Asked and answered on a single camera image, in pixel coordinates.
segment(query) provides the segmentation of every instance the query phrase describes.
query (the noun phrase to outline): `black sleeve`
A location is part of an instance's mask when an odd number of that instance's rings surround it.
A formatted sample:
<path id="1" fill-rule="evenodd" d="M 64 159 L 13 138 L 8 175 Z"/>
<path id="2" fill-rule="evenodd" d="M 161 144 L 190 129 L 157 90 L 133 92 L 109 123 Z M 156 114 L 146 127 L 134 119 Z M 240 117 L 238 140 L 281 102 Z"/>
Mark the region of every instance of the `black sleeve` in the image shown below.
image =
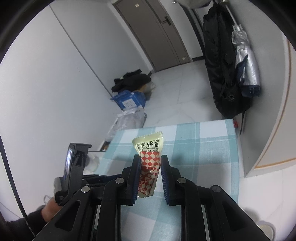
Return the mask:
<path id="1" fill-rule="evenodd" d="M 41 215 L 41 209 L 37 210 L 33 213 L 30 213 L 28 215 L 28 222 L 34 231 L 35 235 L 37 235 L 41 229 L 46 225 L 46 222 L 44 221 L 42 215 Z M 34 236 L 29 230 L 25 220 L 23 218 L 7 222 L 7 225 L 9 226 L 11 232 L 16 236 L 18 240 L 22 241 L 32 241 Z"/>

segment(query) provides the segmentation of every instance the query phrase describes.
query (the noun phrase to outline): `red and white checkered pattern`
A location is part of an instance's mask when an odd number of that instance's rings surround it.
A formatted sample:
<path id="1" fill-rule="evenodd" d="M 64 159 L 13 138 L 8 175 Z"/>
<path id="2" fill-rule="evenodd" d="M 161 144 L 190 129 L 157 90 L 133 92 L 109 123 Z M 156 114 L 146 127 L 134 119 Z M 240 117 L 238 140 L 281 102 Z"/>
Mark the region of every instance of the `red and white checkered pattern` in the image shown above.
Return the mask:
<path id="1" fill-rule="evenodd" d="M 159 172 L 160 157 L 159 152 L 142 151 L 141 156 L 141 174 L 138 191 L 149 195 L 154 181 Z"/>

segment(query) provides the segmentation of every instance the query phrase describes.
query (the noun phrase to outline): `white label on box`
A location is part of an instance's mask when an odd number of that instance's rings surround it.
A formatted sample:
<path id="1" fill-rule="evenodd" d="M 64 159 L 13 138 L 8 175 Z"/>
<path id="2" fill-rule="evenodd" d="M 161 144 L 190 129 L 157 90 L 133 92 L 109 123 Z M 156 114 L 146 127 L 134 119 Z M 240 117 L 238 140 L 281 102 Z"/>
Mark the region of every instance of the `white label on box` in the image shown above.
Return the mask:
<path id="1" fill-rule="evenodd" d="M 122 101 L 122 104 L 127 109 L 130 109 L 130 108 L 133 108 L 133 107 L 137 107 L 137 105 L 136 105 L 136 103 L 134 102 L 133 99 L 128 99 L 128 100 Z"/>

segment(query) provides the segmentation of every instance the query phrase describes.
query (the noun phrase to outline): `device screen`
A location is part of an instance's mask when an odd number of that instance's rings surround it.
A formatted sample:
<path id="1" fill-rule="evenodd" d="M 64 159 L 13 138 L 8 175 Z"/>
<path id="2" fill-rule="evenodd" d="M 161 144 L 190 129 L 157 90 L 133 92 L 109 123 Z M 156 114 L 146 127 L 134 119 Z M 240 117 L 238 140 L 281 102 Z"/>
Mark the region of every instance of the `device screen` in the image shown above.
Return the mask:
<path id="1" fill-rule="evenodd" d="M 66 164 L 65 164 L 65 170 L 66 170 L 67 175 L 69 175 L 72 152 L 73 152 L 73 150 L 71 148 L 69 148 L 68 152 L 67 152 Z"/>

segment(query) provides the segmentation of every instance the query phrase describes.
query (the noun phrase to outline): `ketchup packet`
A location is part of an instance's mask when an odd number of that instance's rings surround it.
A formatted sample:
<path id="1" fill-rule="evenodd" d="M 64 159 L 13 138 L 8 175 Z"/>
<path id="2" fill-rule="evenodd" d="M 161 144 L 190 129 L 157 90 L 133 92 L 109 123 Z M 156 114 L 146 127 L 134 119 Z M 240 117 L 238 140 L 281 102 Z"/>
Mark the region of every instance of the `ketchup packet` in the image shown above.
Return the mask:
<path id="1" fill-rule="evenodd" d="M 161 150 L 163 149 L 163 134 L 137 137 L 132 141 L 134 148 L 141 156 L 141 173 L 138 187 L 138 197 L 152 196 L 161 164 Z"/>

